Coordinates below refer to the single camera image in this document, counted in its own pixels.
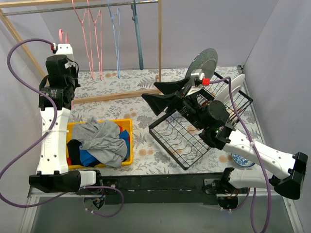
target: clothes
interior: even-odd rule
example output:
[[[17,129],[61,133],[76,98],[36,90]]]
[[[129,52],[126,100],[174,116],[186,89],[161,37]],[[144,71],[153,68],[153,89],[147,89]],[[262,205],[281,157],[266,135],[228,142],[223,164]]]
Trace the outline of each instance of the clothes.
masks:
[[[68,156],[71,159],[72,165],[82,165],[82,163],[80,162],[80,145],[81,142],[79,142],[78,140],[70,140],[67,143]]]
[[[119,126],[109,120],[102,123],[89,118],[85,124],[75,124],[71,138],[82,143],[81,150],[87,150],[99,162],[120,167],[127,154],[126,142],[119,138]]]
[[[124,160],[126,160],[129,156],[130,156],[130,142],[129,142],[129,134],[126,130],[124,130],[121,134],[120,134],[120,138],[123,139],[126,143],[126,147],[127,147],[127,153],[126,153],[126,157]]]
[[[95,167],[96,165],[100,164],[100,162],[97,159],[95,159],[91,163],[87,163],[87,164],[82,163],[81,161],[86,160],[86,158],[81,160],[80,145],[81,145],[81,142],[79,142],[78,140],[71,140],[67,143],[67,149],[68,149],[68,155],[69,155],[69,158],[67,158],[68,166],[70,166],[70,165],[81,165],[81,166]]]
[[[87,150],[80,149],[80,161],[83,166],[96,166],[100,162],[93,157]]]

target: white panel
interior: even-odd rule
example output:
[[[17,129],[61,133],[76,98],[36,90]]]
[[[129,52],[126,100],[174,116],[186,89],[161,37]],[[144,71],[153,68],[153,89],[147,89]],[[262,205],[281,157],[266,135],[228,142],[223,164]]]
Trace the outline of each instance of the white panel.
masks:
[[[39,37],[51,39],[44,21],[37,15],[10,17],[23,39]],[[15,80],[6,66],[6,56],[15,40],[0,23],[0,169],[14,159],[41,136],[41,119],[38,108],[39,96]],[[39,63],[44,66],[50,55],[49,47],[40,43],[29,45]],[[22,53],[12,57],[13,68],[17,74],[32,86],[39,87],[41,77],[34,72],[29,59]],[[26,204],[29,191],[28,176],[35,174],[40,157],[40,146],[32,149],[4,174],[0,180],[1,193],[11,201]],[[0,200],[1,232],[19,231],[24,209],[11,207]]]
[[[92,2],[97,3],[103,4],[103,1]],[[277,0],[163,0],[163,67],[188,68],[195,56],[207,48],[217,50],[220,66],[243,65],[276,3]],[[40,9],[63,6],[71,4],[41,6]],[[120,9],[121,68],[139,68],[132,10],[130,6],[121,6]],[[93,14],[96,15],[98,10],[92,9]],[[116,69],[109,12],[107,8],[101,10],[104,13],[104,69]],[[137,11],[145,68],[157,68],[157,3],[140,4]],[[74,11],[41,15],[55,39],[58,39],[60,28],[69,33],[76,61],[81,69],[89,69],[82,29]]]
[[[250,94],[267,144],[311,155],[311,2],[279,1],[245,65]],[[311,166],[295,201],[305,232],[311,222]]]

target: floral mat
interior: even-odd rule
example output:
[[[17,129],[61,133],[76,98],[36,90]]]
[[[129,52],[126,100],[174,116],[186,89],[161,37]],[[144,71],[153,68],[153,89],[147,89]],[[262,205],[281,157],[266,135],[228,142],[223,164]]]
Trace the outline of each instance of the floral mat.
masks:
[[[164,82],[180,80],[185,77],[186,72],[187,69],[163,69],[162,80]],[[236,67],[217,67],[216,72],[224,77],[230,76],[232,79],[238,76]],[[95,72],[93,81],[89,72],[80,72],[79,84],[81,87],[76,89],[76,98],[153,89],[156,74],[158,74],[157,69],[122,70],[121,77],[118,79],[116,72],[106,71],[104,79],[100,81],[99,73]],[[69,121],[86,121],[89,117],[95,117],[98,120],[130,118],[133,121],[133,163],[121,168],[99,168],[103,175],[222,172],[226,167],[244,169],[232,160],[230,153],[211,149],[193,166],[184,171],[149,134],[148,126],[159,117],[152,112],[141,97],[76,104],[71,111]],[[262,142],[251,106],[242,114],[242,119],[252,137]],[[237,128],[245,133],[241,124],[238,123]],[[260,169],[260,167],[255,165],[250,169]]]

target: blue and white bowl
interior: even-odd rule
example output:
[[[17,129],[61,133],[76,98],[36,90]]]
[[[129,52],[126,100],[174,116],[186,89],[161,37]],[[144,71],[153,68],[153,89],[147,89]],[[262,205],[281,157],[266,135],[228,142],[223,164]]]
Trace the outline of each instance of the blue and white bowl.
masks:
[[[248,159],[243,158],[242,156],[239,156],[237,154],[232,153],[232,158],[234,162],[236,162],[238,165],[243,167],[251,167],[255,165],[252,161],[249,161]]]

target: teal hanger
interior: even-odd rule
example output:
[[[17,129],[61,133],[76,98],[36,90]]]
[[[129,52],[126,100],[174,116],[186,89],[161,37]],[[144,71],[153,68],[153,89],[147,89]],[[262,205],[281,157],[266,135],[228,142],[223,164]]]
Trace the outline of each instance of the teal hanger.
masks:
[[[135,31],[136,31],[136,39],[137,39],[137,47],[138,47],[138,60],[139,60],[139,68],[141,70],[144,69],[144,60],[142,58],[142,49],[141,49],[141,42],[140,42],[140,32],[139,32],[139,23],[138,23],[138,16],[136,11],[136,0],[134,0],[134,5],[131,5],[133,11],[132,20],[135,24]]]

